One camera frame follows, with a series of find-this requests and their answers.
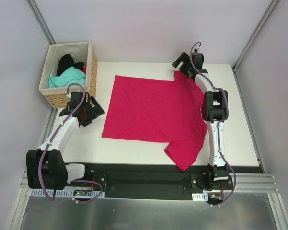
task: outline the gray wall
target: gray wall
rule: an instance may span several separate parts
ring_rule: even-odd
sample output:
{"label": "gray wall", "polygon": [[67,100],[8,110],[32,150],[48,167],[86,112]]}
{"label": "gray wall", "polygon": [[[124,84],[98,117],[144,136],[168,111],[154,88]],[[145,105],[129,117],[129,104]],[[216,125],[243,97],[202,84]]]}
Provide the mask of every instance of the gray wall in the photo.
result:
{"label": "gray wall", "polygon": [[282,0],[238,69],[258,148],[288,212],[288,0]]}
{"label": "gray wall", "polygon": [[0,1],[0,230],[36,148],[49,104],[38,91],[48,43],[24,0]]}
{"label": "gray wall", "polygon": [[270,0],[36,0],[57,43],[92,41],[100,62],[173,62],[203,42],[237,60]]}

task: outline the red t-shirt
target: red t-shirt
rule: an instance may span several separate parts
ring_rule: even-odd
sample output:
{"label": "red t-shirt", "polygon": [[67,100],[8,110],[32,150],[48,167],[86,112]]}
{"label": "red t-shirt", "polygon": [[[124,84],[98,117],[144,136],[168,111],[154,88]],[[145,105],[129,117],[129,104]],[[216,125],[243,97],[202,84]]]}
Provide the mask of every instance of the red t-shirt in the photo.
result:
{"label": "red t-shirt", "polygon": [[165,153],[185,171],[203,147],[207,125],[200,88],[179,71],[174,76],[174,81],[116,76],[102,137],[169,142]]}

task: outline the white tabletop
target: white tabletop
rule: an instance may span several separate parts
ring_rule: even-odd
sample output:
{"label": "white tabletop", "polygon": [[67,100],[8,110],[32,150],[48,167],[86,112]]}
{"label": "white tabletop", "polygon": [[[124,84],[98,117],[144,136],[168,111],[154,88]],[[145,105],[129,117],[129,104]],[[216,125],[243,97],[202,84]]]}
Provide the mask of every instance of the white tabletop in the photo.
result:
{"label": "white tabletop", "polygon": [[[228,91],[229,118],[225,122],[225,154],[234,166],[258,166],[257,157],[247,126],[242,103],[229,64],[205,64],[204,68],[217,87]],[[63,153],[65,162],[119,163],[119,164],[174,164],[164,149],[168,143],[101,138],[109,108],[115,75],[174,80],[175,68],[170,63],[111,63],[99,62],[96,100],[105,110],[92,124],[80,127],[71,137]],[[194,165],[207,165],[209,138]]]}

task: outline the wicker basket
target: wicker basket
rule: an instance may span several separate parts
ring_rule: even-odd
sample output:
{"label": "wicker basket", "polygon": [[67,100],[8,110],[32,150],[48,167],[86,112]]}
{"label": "wicker basket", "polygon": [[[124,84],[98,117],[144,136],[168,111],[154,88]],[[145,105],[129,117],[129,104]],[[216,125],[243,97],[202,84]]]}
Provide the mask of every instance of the wicker basket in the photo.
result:
{"label": "wicker basket", "polygon": [[[65,54],[71,54],[74,62],[86,63],[86,80],[84,89],[90,95],[96,96],[97,60],[90,42],[66,43],[50,45],[45,60],[39,91],[46,97],[53,108],[65,108],[69,101],[66,97],[67,87],[48,88],[49,76],[55,76],[58,62]],[[78,91],[78,86],[71,86],[69,92]]]}

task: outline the purple cable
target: purple cable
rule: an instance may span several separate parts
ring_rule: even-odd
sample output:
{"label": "purple cable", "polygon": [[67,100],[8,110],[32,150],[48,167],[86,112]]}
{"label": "purple cable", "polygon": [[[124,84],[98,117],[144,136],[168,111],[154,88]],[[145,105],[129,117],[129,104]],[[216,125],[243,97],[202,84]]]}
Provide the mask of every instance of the purple cable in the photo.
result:
{"label": "purple cable", "polygon": [[91,198],[91,199],[89,199],[89,200],[86,200],[86,201],[79,201],[79,200],[78,200],[78,202],[79,202],[80,204],[89,203],[89,202],[97,199],[97,197],[101,196],[101,194],[102,194],[102,186],[101,186],[98,182],[96,182],[96,181],[73,180],[72,182],[92,183],[92,184],[98,185],[99,188],[100,188],[100,193],[98,193],[98,195],[94,196],[93,198]]}
{"label": "purple cable", "polygon": [[[73,180],[72,182],[92,183],[92,184],[98,185],[99,188],[100,188],[100,193],[98,193],[98,195],[92,197],[91,199],[89,199],[89,200],[87,200],[87,201],[77,200],[78,203],[80,203],[80,204],[85,204],[85,203],[91,202],[91,201],[95,200],[97,197],[101,196],[101,194],[102,194],[102,191],[103,191],[103,190],[102,190],[102,186],[101,186],[98,182],[96,182],[96,181]],[[44,208],[44,209],[41,209],[41,210],[36,210],[36,209],[32,208],[31,204],[29,203],[29,208],[30,208],[32,211],[34,211],[34,212],[44,212],[44,211],[48,211],[48,210],[50,210],[50,209],[52,209],[52,208],[54,208],[54,207],[62,204],[62,203],[64,203],[65,201],[68,201],[68,200],[72,200],[72,199],[67,198],[67,199],[61,200],[61,201],[59,201],[58,203],[53,204],[53,205],[51,205],[50,207],[47,207],[47,208]]]}
{"label": "purple cable", "polygon": [[225,120],[227,120],[227,119],[228,119],[228,116],[229,116],[228,102],[227,102],[227,97],[226,97],[225,91],[224,91],[222,88],[216,88],[216,87],[213,85],[212,81],[211,81],[207,76],[205,76],[203,73],[201,73],[199,70],[196,69],[196,67],[195,67],[195,65],[194,65],[194,63],[193,63],[193,60],[192,60],[192,52],[193,52],[194,47],[195,47],[196,45],[198,45],[198,44],[199,44],[199,48],[200,48],[200,47],[201,47],[201,42],[196,42],[195,44],[193,44],[193,46],[192,46],[192,48],[191,48],[191,52],[190,52],[190,61],[191,61],[191,64],[192,64],[193,68],[196,70],[196,72],[197,72],[199,75],[203,76],[203,77],[210,83],[210,85],[212,86],[212,88],[213,88],[214,90],[219,90],[219,91],[221,91],[222,96],[223,96],[224,99],[225,99],[225,100],[224,100],[224,101],[225,101],[225,107],[226,107],[226,110],[225,110],[225,112],[226,112],[225,118],[222,119],[222,120],[220,120],[220,121],[218,122],[218,125],[217,125],[217,126],[218,126],[218,127],[217,127],[218,146],[219,146],[219,150],[220,150],[219,153],[220,153],[221,158],[224,160],[224,162],[227,164],[227,166],[229,167],[229,169],[230,169],[230,170],[232,171],[232,173],[233,173],[233,176],[234,176],[234,185],[233,185],[232,191],[231,191],[230,194],[227,196],[227,198],[224,199],[224,200],[221,202],[221,203],[223,204],[226,200],[228,200],[229,197],[232,196],[232,194],[233,194],[233,192],[234,192],[234,190],[235,190],[235,187],[236,187],[236,173],[235,173],[234,169],[231,167],[231,165],[229,165],[228,161],[225,159],[224,155],[223,155],[222,152],[221,152],[220,137],[219,137],[219,135],[220,135],[220,127],[219,127],[219,125],[220,125],[221,122],[224,122]]}
{"label": "purple cable", "polygon": [[[68,86],[67,88],[67,94],[69,93],[69,88],[72,86],[72,85],[78,85],[80,86],[80,88],[82,89],[83,91],[83,96],[82,96],[82,99],[80,101],[80,103],[77,105],[77,107],[63,120],[62,124],[64,124],[76,111],[77,109],[81,106],[81,104],[83,103],[83,101],[85,100],[85,89],[83,88],[83,86],[81,86],[80,84],[78,83],[72,83]],[[62,127],[62,124],[60,124],[57,129],[54,131],[53,135],[51,136],[50,138],[50,143],[52,143],[53,139],[55,138],[55,136],[58,134],[58,131],[60,130],[60,128]],[[56,197],[56,190],[53,191],[53,196],[50,197],[47,190],[46,190],[46,187],[45,187],[45,184],[44,184],[44,181],[43,181],[43,177],[42,177],[42,165],[43,165],[43,160],[45,158],[45,155],[48,151],[48,148],[50,147],[50,144],[47,144],[46,147],[45,147],[45,150],[43,151],[41,157],[40,157],[40,160],[39,160],[39,163],[38,163],[38,179],[39,179],[39,182],[40,182],[40,186],[42,187],[42,190],[46,196],[46,198],[50,201],[53,201]]]}

